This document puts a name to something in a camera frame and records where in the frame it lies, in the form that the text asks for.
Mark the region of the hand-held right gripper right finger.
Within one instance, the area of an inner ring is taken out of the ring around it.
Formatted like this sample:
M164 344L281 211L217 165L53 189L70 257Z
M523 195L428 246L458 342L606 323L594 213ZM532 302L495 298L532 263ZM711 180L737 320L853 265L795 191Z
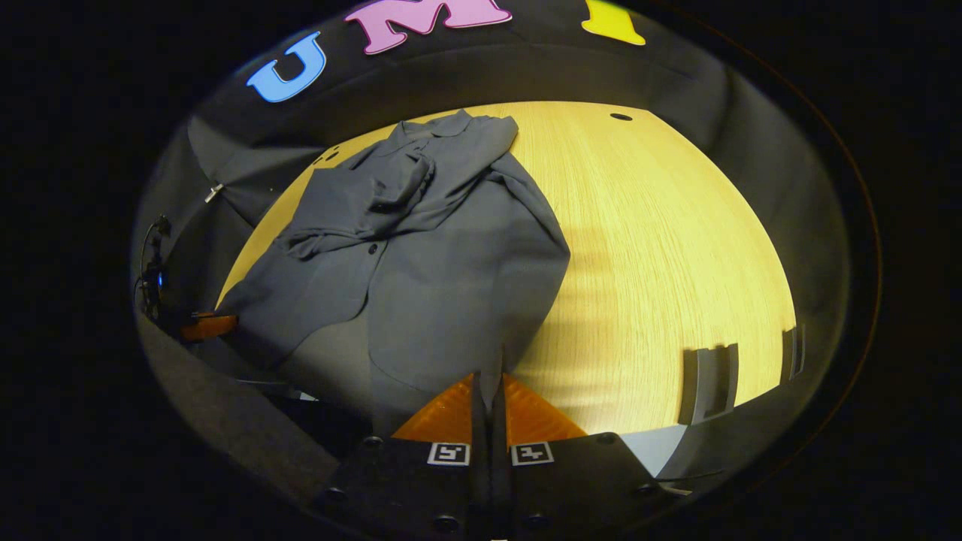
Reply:
M628 541L666 492L618 434L587 434L503 374L494 411L495 530L507 541Z

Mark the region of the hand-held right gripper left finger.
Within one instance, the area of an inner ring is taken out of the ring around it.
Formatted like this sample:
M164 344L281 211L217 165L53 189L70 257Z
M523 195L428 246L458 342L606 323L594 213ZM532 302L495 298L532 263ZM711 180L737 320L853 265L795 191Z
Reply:
M486 541L490 442L476 374L394 435L371 436L319 496L322 517L364 541Z

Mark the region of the grey button-up shirt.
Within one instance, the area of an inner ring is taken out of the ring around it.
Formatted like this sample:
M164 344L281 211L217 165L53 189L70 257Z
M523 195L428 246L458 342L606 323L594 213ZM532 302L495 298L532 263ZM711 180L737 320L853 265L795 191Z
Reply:
M511 153L511 116L402 121L313 169L292 218L216 306L226 341L380 437L478 373L490 404L563 282L570 250Z

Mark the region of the grey table edge bracket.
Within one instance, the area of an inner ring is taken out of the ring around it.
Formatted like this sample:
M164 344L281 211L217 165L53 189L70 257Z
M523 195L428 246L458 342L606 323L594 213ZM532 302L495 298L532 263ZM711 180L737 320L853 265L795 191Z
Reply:
M733 410L738 379L736 343L711 349L685 349L678 424L700 424Z
M801 375L805 366L806 333L805 326L794 326L785 330L781 336L781 372L779 384L788 384Z

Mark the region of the black backdrop cloth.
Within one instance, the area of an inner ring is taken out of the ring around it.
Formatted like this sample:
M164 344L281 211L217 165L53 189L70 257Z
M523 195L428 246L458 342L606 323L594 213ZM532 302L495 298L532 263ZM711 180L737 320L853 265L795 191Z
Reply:
M879 280L853 256L868 208L855 162L829 122L770 66L711 28L654 1L629 14L649 44L580 28L585 0L495 0L514 20L440 29L365 55L358 24L335 14L231 72L177 128L142 195L135 226L171 220L165 297L199 308L225 283L228 258L292 184L295 167L403 114L508 101L577 101L648 110L721 168L785 267L805 366L785 389L688 429L671 463L792 453L846 394L858 355L846 339L856 281ZM223 184L209 203L210 188Z

